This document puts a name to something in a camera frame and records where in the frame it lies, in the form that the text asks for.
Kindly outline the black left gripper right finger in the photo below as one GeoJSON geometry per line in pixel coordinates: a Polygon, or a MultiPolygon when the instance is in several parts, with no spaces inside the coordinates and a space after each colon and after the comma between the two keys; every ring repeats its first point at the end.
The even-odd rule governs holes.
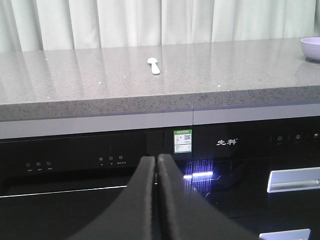
{"type": "Polygon", "coordinates": [[[164,240],[257,240],[259,237],[232,221],[183,179],[169,154],[157,157],[158,203],[164,240]]]}

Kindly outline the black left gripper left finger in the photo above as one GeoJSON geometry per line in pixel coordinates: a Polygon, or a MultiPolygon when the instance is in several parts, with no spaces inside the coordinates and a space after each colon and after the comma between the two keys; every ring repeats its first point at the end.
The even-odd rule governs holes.
{"type": "Polygon", "coordinates": [[[156,160],[143,156],[127,187],[93,222],[70,240],[151,240],[156,160]]]}

